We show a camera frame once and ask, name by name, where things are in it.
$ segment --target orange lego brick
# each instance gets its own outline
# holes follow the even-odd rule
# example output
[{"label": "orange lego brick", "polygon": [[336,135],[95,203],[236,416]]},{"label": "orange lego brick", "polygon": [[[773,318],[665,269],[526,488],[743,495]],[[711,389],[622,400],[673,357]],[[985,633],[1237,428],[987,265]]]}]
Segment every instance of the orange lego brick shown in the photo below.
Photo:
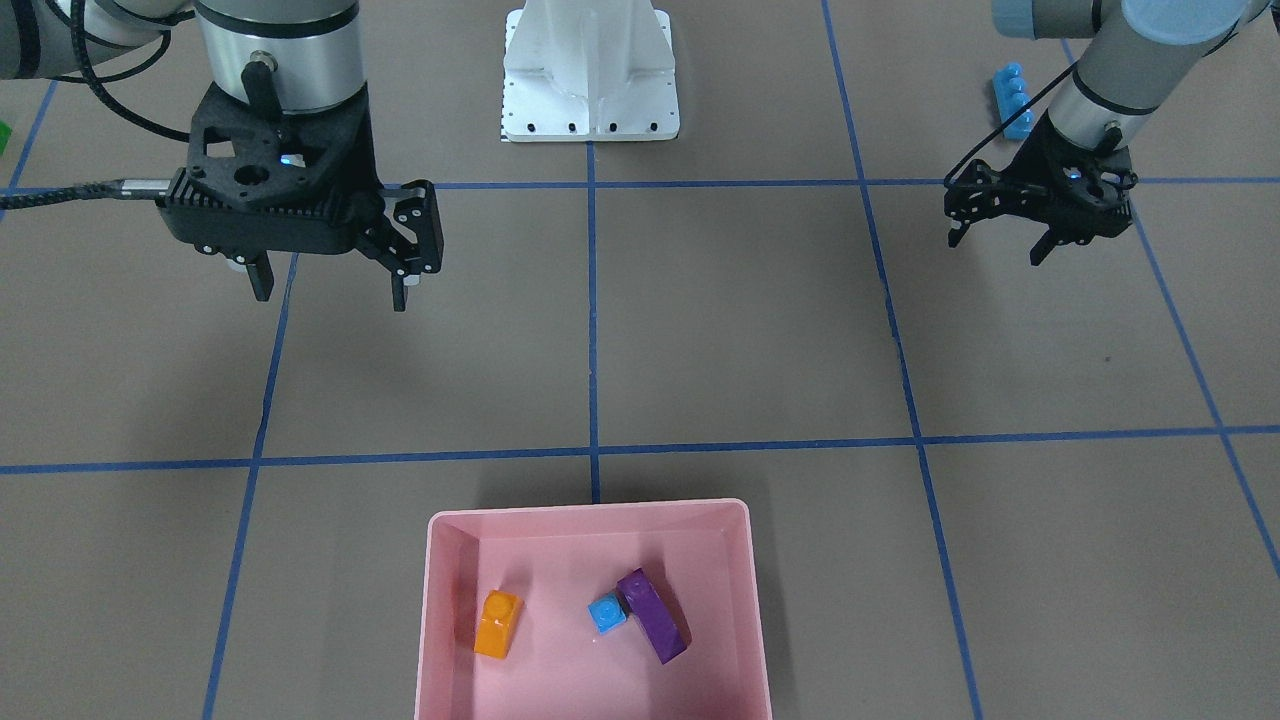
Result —
[{"label": "orange lego brick", "polygon": [[516,632],[516,618],[520,615],[521,600],[511,593],[490,591],[480,614],[476,628],[475,651],[480,655],[507,657],[511,650],[511,635]]}]

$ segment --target bolt hole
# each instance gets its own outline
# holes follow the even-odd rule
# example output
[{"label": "bolt hole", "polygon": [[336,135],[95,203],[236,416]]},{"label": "bolt hole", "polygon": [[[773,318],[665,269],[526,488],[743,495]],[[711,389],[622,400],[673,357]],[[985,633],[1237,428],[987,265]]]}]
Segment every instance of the bolt hole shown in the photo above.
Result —
[{"label": "bolt hole", "polygon": [[241,165],[233,177],[239,184],[262,184],[271,173],[262,165]]}]

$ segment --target black cable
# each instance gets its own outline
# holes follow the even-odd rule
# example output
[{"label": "black cable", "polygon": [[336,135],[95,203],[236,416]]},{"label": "black cable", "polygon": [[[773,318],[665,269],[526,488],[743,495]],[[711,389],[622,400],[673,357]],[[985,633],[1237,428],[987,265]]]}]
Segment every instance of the black cable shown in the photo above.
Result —
[{"label": "black cable", "polygon": [[44,208],[45,205],[72,202],[74,200],[119,199],[122,184],[123,181],[88,182],[26,195],[0,195],[0,210]]},{"label": "black cable", "polygon": [[88,33],[84,31],[84,4],[86,0],[72,0],[72,50],[76,51],[76,61],[79,63],[79,72],[81,76],[84,77],[84,85],[93,91],[93,95],[104,105],[106,105],[109,110],[138,126],[140,128],[154,132],[161,137],[168,137],[169,140],[177,140],[178,142],[191,142],[191,135],[143,118],[122,105],[120,101],[113,97],[106,90],[102,81],[97,77],[97,73],[93,72],[93,63],[88,56]]},{"label": "black cable", "polygon": [[955,187],[956,174],[959,174],[960,170],[963,170],[964,167],[969,164],[969,160],[973,160],[974,156],[978,155],[978,152],[982,152],[982,149],[986,147],[987,145],[989,145],[992,140],[996,140],[997,137],[1000,137],[1000,133],[1005,132],[1005,129],[1007,129],[1009,126],[1014,124],[1014,122],[1016,122],[1018,118],[1020,118],[1023,115],[1023,113],[1025,113],[1032,106],[1034,106],[1037,102],[1039,102],[1041,100],[1043,100],[1046,95],[1048,95],[1055,87],[1057,87],[1059,85],[1061,85],[1062,81],[1066,79],[1068,76],[1070,76],[1075,70],[1075,65],[1076,65],[1076,63],[1071,63],[1071,67],[1069,67],[1065,70],[1062,70],[1062,74],[1060,74],[1056,78],[1053,78],[1053,82],[1046,85],[1044,90],[1039,91],[1036,95],[1036,97],[1032,97],[1030,100],[1028,100],[1027,104],[1023,105],[1021,108],[1019,108],[1016,113],[1009,115],[1009,119],[1005,120],[1005,123],[1002,126],[1000,126],[998,128],[996,128],[995,132],[992,132],[991,135],[988,135],[986,140],[983,140],[978,145],[974,145],[973,150],[970,150],[969,154],[964,156],[964,160],[960,160],[959,163],[956,163],[956,167],[951,168],[951,172],[947,173],[946,177],[942,178],[942,186],[946,187],[947,190],[951,190],[952,187]]},{"label": "black cable", "polygon": [[[169,45],[172,45],[172,44],[173,44],[173,37],[170,37],[169,31],[161,32],[160,33],[160,47],[156,49],[156,51],[152,53],[150,58],[147,58],[146,60],[138,63],[137,65],[134,65],[134,67],[132,67],[132,68],[129,68],[129,69],[127,69],[124,72],[115,73],[114,76],[100,77],[97,79],[102,85],[106,85],[109,82],[118,82],[118,81],[122,81],[122,79],[129,79],[131,77],[133,77],[136,74],[140,74],[143,70],[148,69],[151,65],[155,65],[156,63],[159,63],[160,58],[164,58],[164,54],[169,51]],[[88,85],[84,81],[84,78],[79,78],[79,77],[76,77],[76,76],[58,76],[54,79],[56,79],[58,82],[74,82],[77,85]]]}]

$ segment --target purple lego brick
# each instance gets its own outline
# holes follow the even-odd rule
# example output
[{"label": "purple lego brick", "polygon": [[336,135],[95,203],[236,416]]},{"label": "purple lego brick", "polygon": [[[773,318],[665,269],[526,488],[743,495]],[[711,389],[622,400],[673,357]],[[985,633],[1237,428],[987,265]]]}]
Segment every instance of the purple lego brick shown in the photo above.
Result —
[{"label": "purple lego brick", "polygon": [[658,597],[658,589],[653,587],[644,570],[636,570],[618,580],[618,594],[627,602],[631,614],[640,620],[644,634],[649,637],[649,644],[658,653],[658,660],[663,665],[671,661],[687,647],[685,639],[680,637],[680,628],[671,616],[667,605]]}]

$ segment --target brown floor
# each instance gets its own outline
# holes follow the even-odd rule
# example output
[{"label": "brown floor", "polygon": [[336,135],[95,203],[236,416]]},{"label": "brown floor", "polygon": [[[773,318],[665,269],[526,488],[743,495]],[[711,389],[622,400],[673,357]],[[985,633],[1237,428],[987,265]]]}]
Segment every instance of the brown floor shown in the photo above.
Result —
[{"label": "brown floor", "polygon": [[[1033,269],[943,242],[991,73],[1068,63],[986,3],[664,0],[681,137],[595,149],[498,142],[516,4],[362,10],[383,178],[442,187],[406,314],[358,256],[259,305],[142,205],[0,222],[0,716],[408,717],[428,519],[593,492],[750,505],[780,720],[1277,716],[1270,22],[1135,142],[1138,227]],[[116,94],[207,82],[182,27]],[[183,161],[0,113],[12,188]]]}]

